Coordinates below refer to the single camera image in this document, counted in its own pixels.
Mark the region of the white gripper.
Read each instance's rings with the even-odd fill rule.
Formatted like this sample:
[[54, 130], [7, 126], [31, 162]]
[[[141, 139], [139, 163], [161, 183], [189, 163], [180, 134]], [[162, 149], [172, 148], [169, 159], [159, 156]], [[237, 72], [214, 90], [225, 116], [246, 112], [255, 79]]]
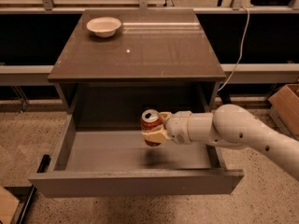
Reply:
[[188, 145], [192, 141], [188, 134], [188, 121], [191, 111], [160, 112], [162, 124], [166, 130], [143, 131], [142, 136], [147, 143], [161, 144], [172, 140], [180, 145]]

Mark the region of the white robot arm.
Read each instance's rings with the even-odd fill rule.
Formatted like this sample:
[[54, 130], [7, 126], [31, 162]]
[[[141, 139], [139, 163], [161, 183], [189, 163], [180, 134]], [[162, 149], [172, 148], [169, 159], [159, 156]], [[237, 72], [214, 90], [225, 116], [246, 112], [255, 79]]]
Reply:
[[278, 133], [238, 105], [222, 105], [212, 113], [191, 111], [142, 113], [142, 136], [150, 146], [173, 141], [213, 147], [250, 147], [299, 180], [299, 141]]

